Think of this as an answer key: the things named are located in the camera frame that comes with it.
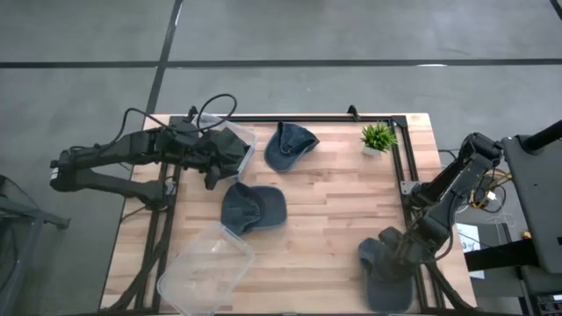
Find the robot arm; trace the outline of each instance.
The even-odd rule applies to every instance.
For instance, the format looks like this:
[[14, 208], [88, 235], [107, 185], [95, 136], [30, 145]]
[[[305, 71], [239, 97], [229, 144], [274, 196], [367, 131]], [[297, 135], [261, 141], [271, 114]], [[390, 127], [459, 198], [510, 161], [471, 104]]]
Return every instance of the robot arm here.
[[[392, 251], [377, 266], [378, 275], [392, 282], [413, 275], [425, 264], [456, 308], [471, 308], [452, 289], [436, 266], [452, 248], [455, 210], [463, 203], [480, 178], [501, 160], [502, 147], [480, 133], [470, 134], [458, 158], [430, 183], [418, 183], [407, 196], [407, 207], [415, 219], [401, 233], [388, 227], [378, 236]], [[435, 258], [436, 252], [450, 238], [447, 251]]]
[[[193, 116], [194, 113], [174, 117], [169, 126], [129, 133], [105, 145], [64, 150], [58, 160], [51, 161], [50, 184], [63, 192], [94, 189], [117, 193], [138, 198], [152, 208], [161, 208], [167, 204], [166, 197], [173, 187], [165, 179], [136, 183], [101, 175], [91, 168], [120, 162], [133, 165], [164, 162], [206, 173], [205, 187], [212, 190], [220, 179], [237, 174], [233, 166], [241, 161], [248, 147], [227, 128], [220, 132], [209, 130], [199, 136], [192, 124]], [[225, 153], [224, 144], [232, 143], [240, 144], [235, 147], [236, 153]]]

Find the gray cap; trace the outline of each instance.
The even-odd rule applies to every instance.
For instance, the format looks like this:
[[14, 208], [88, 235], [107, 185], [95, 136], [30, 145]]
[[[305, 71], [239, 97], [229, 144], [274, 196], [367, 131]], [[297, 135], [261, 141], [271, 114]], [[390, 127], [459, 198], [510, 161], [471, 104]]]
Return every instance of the gray cap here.
[[304, 127], [279, 122], [277, 130], [265, 148], [264, 159], [277, 172], [287, 172], [320, 141]]
[[287, 203], [278, 188], [235, 183], [222, 200], [220, 222], [237, 235], [275, 228], [286, 220]]

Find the plastic container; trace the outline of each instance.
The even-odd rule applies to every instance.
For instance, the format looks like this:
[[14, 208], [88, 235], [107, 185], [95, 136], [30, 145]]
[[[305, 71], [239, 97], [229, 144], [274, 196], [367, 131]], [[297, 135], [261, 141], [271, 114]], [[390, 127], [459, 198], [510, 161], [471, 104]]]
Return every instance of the plastic container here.
[[220, 222], [202, 230], [158, 280], [162, 297], [185, 316], [212, 316], [231, 298], [254, 251]]
[[[222, 119], [222, 118], [218, 118], [218, 117], [216, 117], [212, 114], [204, 113], [204, 112], [199, 114], [199, 115], [201, 116], [201, 120], [199, 121], [199, 127], [201, 127], [201, 128], [210, 126], [212, 124], [216, 124]], [[197, 119], [198, 119], [199, 115], [196, 115], [195, 118], [193, 119], [194, 124], [195, 124], [195, 122], [197, 122]], [[229, 121], [224, 121], [222, 124], [220, 124], [218, 126], [215, 126], [212, 129], [215, 130], [215, 131], [221, 131], [225, 127], [230, 128], [230, 130], [233, 131], [236, 134], [236, 136], [240, 137], [241, 140], [244, 140], [244, 142], [246, 142], [246, 144], [249, 145], [249, 150], [246, 153], [246, 155], [244, 156], [244, 159], [242, 160], [242, 162], [240, 163], [240, 167], [238, 167], [238, 175], [230, 176], [230, 177], [233, 177], [234, 180], [236, 180], [236, 181], [241, 181], [242, 178], [243, 178], [243, 171], [246, 168], [246, 166], [248, 165], [248, 162], [249, 162], [250, 158], [252, 157], [252, 155], [254, 154], [254, 151], [256, 151], [257, 134], [252, 132], [252, 130], [250, 130], [249, 128], [239, 126], [239, 125], [237, 125], [233, 122], [229, 122]]]

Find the gray floor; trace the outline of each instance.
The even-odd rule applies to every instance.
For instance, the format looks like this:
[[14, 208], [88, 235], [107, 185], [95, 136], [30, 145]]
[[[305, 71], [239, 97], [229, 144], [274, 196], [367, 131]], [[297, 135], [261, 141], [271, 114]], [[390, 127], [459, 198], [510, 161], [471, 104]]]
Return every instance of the gray floor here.
[[[157, 61], [172, 4], [0, 0], [0, 62]], [[547, 0], [186, 0], [177, 23], [171, 60], [562, 57], [562, 21]], [[72, 218], [66, 232], [46, 229], [19, 314], [96, 310], [123, 199], [54, 192], [48, 163], [66, 147], [111, 140], [126, 108], [146, 108], [154, 77], [151, 68], [0, 69], [0, 173]], [[428, 112], [438, 146], [457, 148], [474, 131], [499, 139], [561, 119], [560, 87], [562, 66], [168, 69], [156, 112], [186, 112], [220, 92], [239, 98], [240, 113]], [[140, 127], [132, 116], [127, 130]], [[525, 223], [508, 194], [516, 238]]]

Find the wooden table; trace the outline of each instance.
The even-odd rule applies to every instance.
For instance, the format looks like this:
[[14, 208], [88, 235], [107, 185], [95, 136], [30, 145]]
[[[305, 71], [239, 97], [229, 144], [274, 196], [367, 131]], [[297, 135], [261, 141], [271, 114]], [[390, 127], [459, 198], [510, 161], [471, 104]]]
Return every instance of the wooden table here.
[[[415, 163], [422, 181], [432, 180], [441, 170], [429, 115], [407, 116]], [[168, 115], [156, 116], [163, 122]], [[271, 170], [263, 151], [276, 130], [275, 123], [239, 123], [258, 135], [256, 152], [243, 182], [267, 184], [283, 191], [287, 200], [286, 225], [242, 238], [256, 252], [248, 274], [234, 289], [234, 301], [221, 312], [370, 312], [362, 299], [358, 244], [367, 237], [395, 226], [404, 229], [400, 195], [392, 154], [374, 158], [361, 154], [361, 126], [368, 123], [302, 123], [321, 143], [286, 174]], [[145, 128], [155, 127], [147, 120]], [[402, 165], [407, 166], [400, 143]], [[134, 168], [134, 181], [158, 177], [159, 166]], [[220, 218], [220, 204], [232, 182], [223, 180], [215, 190], [206, 190], [202, 175], [184, 171], [169, 249], [168, 263], [186, 247], [201, 228]], [[137, 200], [126, 201], [124, 214], [138, 209]], [[148, 230], [149, 212], [130, 217], [119, 229], [102, 307], [113, 303], [131, 283], [141, 266]], [[439, 267], [461, 297], [476, 305], [472, 285], [458, 238]], [[424, 273], [429, 302], [433, 302]], [[417, 301], [410, 312], [419, 310]], [[161, 312], [174, 312], [162, 301]]]

